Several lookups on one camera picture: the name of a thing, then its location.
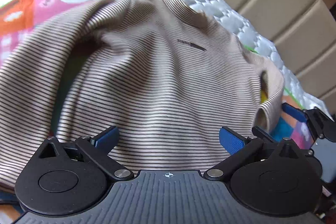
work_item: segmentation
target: blue gripper pad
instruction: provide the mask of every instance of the blue gripper pad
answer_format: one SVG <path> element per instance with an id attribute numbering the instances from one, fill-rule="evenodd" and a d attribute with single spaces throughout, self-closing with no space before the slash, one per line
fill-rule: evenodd
<path id="1" fill-rule="evenodd" d="M 305 114 L 301 109 L 297 109 L 290 104 L 283 103 L 282 110 L 283 112 L 297 119 L 299 122 L 307 122 L 307 118 L 305 117 Z"/>
<path id="2" fill-rule="evenodd" d="M 245 140 L 246 138 L 228 127 L 222 127 L 219 131 L 219 142 L 230 155 L 242 149 L 245 146 Z"/>
<path id="3" fill-rule="evenodd" d="M 91 144 L 106 154 L 118 144 L 119 129 L 115 126 L 109 127 L 91 139 Z"/>

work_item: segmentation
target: beige striped fabric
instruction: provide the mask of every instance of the beige striped fabric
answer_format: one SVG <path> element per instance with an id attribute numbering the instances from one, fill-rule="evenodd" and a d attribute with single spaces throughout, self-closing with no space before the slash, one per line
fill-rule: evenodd
<path id="1" fill-rule="evenodd" d="M 268 59 L 181 0 L 98 0 L 37 27 L 0 70 L 0 183 L 13 188 L 48 136 L 65 63 L 81 41 L 87 59 L 63 104 L 60 141 L 116 125 L 110 153 L 133 171 L 201 171 L 228 153 L 223 125 L 243 135 L 278 120 L 284 78 Z M 265 74 L 269 99 L 260 104 Z"/>

